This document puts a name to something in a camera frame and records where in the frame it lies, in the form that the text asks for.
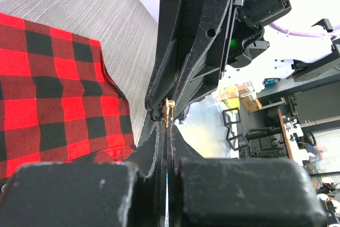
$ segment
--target small gold item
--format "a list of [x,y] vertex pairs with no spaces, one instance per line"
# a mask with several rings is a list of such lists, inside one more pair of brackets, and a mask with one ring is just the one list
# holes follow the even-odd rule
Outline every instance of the small gold item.
[[171,107],[171,112],[172,112],[172,121],[174,121],[175,102],[173,100],[168,100],[166,98],[165,104],[163,106],[163,117],[164,117],[164,124],[165,124],[166,129],[169,127],[170,107]]

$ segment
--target purple cable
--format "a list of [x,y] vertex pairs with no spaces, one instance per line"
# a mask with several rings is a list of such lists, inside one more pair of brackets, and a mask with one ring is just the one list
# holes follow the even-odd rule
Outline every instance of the purple cable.
[[190,111],[190,107],[191,107],[191,105],[188,106],[188,110],[187,110],[187,112],[186,112],[184,118],[181,120],[181,122],[185,122],[185,121],[187,120],[188,114],[189,114],[189,111]]
[[[281,32],[286,35],[291,35],[291,36],[298,36],[298,37],[324,37],[324,36],[330,36],[332,40],[338,37],[338,34],[335,33],[327,33],[327,34],[321,34],[321,33],[307,33],[307,32],[297,32],[297,31],[290,31],[288,29],[282,28],[276,23],[271,23],[269,26],[272,29],[277,30],[278,32]],[[334,30],[339,29],[340,25],[335,26]]]

